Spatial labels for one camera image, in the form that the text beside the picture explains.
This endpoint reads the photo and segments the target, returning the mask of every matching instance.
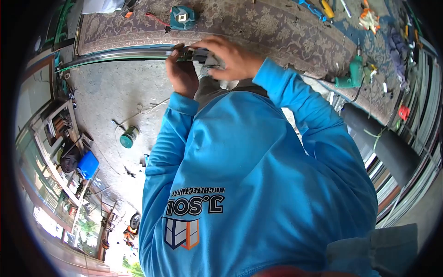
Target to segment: tape measure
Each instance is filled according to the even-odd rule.
[[[197,13],[188,6],[173,6],[169,12],[171,29],[189,30],[197,23]]]

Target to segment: sleeve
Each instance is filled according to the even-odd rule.
[[[285,70],[266,58],[253,83],[267,90],[279,108],[294,113],[308,155],[334,171],[355,194],[370,201],[375,213],[377,195],[354,140],[333,107],[293,70]]]
[[[163,215],[172,182],[183,160],[186,140],[197,109],[197,101],[172,93],[146,165],[139,230],[140,254],[151,248],[154,228]]]

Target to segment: green power drill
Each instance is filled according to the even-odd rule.
[[[357,55],[349,64],[350,77],[335,77],[335,87],[351,88],[361,86],[363,81],[363,58],[361,57],[360,39],[358,39]]]

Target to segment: patterned rug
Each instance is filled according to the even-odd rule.
[[[374,36],[358,25],[361,13],[359,0],[347,0],[353,17],[348,18],[336,0],[334,24],[321,23],[307,9],[290,0],[139,0],[134,14],[126,19],[118,12],[90,14],[83,17],[78,54],[87,55],[121,47],[152,44],[189,45],[210,34],[228,37],[263,56],[269,56],[281,65],[292,64],[315,78],[326,74],[341,76],[348,71],[360,38],[363,58],[369,57],[379,66],[380,75],[370,89],[362,88],[356,103],[369,110],[387,124],[398,97],[398,83],[387,51],[388,26],[399,24],[400,0],[377,0],[389,15],[380,18],[381,29]],[[169,22],[169,9],[175,5],[190,5],[199,14],[198,23],[191,31],[165,33],[164,26],[145,13]],[[394,90],[394,98],[382,97],[382,83]],[[339,92],[353,99],[356,90]]]

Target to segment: hand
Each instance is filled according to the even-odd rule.
[[[263,58],[218,35],[204,38],[190,47],[207,48],[225,61],[225,70],[210,69],[208,71],[212,78],[217,80],[233,81],[254,78],[264,62]]]
[[[194,65],[192,62],[177,62],[178,57],[179,51],[175,49],[166,59],[166,74],[176,93],[193,99],[198,89]]]

